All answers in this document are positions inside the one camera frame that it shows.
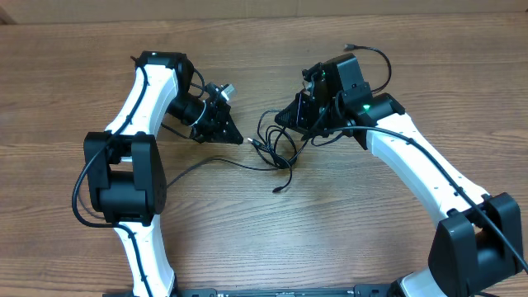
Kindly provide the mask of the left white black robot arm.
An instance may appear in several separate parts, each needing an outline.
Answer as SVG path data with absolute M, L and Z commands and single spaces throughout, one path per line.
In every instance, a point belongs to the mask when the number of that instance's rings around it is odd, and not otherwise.
M 77 220 L 90 228 L 114 229 L 133 276 L 130 296 L 177 296 L 161 230 L 167 178 L 157 146 L 166 115 L 190 127 L 197 143 L 242 144 L 230 115 L 230 84 L 202 82 L 183 53 L 144 51 L 134 59 L 135 81 L 116 118 L 83 142 L 85 164 L 72 194 Z

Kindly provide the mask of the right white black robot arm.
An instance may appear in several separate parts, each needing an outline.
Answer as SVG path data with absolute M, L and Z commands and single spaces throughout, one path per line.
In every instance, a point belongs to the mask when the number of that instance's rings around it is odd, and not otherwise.
M 526 271 L 516 201 L 507 193 L 489 194 L 452 166 L 394 97 L 370 87 L 355 55 L 315 64 L 302 76 L 305 88 L 276 123 L 307 140 L 355 139 L 395 172 L 436 228 L 426 267 L 374 287 L 370 295 L 484 295 Z

